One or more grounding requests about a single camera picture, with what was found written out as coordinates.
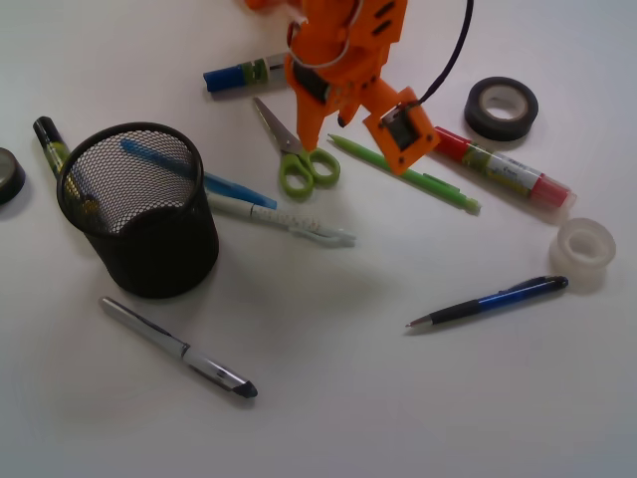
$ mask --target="blue ballpoint pen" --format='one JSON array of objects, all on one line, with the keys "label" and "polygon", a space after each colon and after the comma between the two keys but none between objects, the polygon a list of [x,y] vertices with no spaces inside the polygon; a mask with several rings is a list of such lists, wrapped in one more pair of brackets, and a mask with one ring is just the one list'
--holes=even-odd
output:
[{"label": "blue ballpoint pen", "polygon": [[418,319],[417,321],[407,324],[407,328],[420,325],[437,326],[445,322],[463,319],[469,316],[475,316],[492,309],[509,306],[518,302],[532,299],[533,297],[542,296],[550,292],[561,291],[568,287],[568,279],[561,276],[537,277],[529,281],[522,282],[510,289],[500,291],[493,296],[476,299],[474,301],[465,302],[457,306],[434,312],[428,316]]},{"label": "blue ballpoint pen", "polygon": [[[189,174],[189,170],[184,165],[170,157],[164,156],[158,151],[150,149],[137,141],[132,139],[122,139],[120,142],[121,148],[128,154],[133,154],[140,159],[146,161],[153,161],[155,164],[174,172],[179,175]],[[251,204],[257,204],[258,206],[267,207],[269,209],[277,209],[277,201],[270,199],[263,194],[259,194],[252,189],[249,189],[241,184],[230,182],[222,177],[215,176],[209,172],[204,172],[203,185],[209,192],[214,192],[226,197],[234,197],[235,199],[241,199],[242,201],[250,202]]]}]

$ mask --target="green scissors handle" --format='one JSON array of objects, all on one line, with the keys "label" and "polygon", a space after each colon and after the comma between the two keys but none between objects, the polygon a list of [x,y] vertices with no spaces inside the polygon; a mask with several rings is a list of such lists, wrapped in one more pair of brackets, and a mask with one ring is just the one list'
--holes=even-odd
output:
[{"label": "green scissors handle", "polygon": [[[329,169],[330,174],[319,174],[315,163],[322,164]],[[293,187],[288,181],[289,176],[300,177],[304,183],[302,187]],[[295,199],[307,199],[316,185],[323,187],[334,186],[340,178],[340,164],[334,156],[324,149],[299,154],[285,154],[282,158],[279,180],[283,190]]]}]

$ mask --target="clear tape roll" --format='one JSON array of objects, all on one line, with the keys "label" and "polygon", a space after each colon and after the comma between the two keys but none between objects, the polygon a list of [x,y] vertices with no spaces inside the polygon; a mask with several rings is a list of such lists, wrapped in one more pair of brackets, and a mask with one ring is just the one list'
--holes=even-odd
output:
[{"label": "clear tape roll", "polygon": [[549,249],[553,266],[574,279],[587,279],[602,273],[616,253],[617,246],[610,232],[585,218],[566,222]]}]

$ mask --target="black mesh pen holder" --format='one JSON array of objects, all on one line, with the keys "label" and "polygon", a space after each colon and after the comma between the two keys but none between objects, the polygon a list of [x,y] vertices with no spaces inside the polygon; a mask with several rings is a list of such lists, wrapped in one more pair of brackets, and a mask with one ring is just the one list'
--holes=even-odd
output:
[{"label": "black mesh pen holder", "polygon": [[78,146],[58,202],[123,289],[165,299],[199,284],[219,254],[194,144],[175,129],[134,122]]}]

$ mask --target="label on marker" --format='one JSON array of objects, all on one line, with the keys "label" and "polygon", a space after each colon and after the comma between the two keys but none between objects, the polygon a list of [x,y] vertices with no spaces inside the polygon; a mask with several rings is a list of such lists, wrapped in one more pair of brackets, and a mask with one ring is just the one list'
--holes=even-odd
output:
[{"label": "label on marker", "polygon": [[481,174],[529,197],[542,173],[508,156],[471,145],[462,162]]}]

